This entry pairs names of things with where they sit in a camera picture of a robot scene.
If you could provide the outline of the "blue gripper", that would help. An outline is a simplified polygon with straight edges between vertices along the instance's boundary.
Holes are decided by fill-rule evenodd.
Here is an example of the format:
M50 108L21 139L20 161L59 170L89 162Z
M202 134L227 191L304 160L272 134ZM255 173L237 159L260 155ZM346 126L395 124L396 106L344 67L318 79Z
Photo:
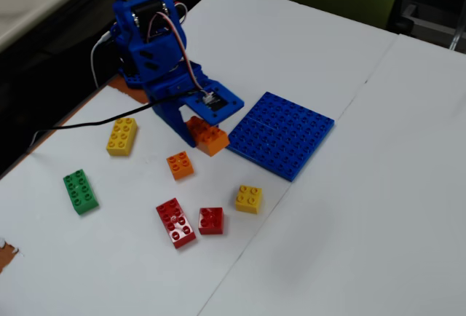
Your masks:
M179 110L188 106L209 125L217 125L238 112L244 102L221 83L209 79L202 72L202 66L192 62L191 76L187 64L181 62L165 76L145 83L143 90L148 96L152 109L189 146L194 141Z

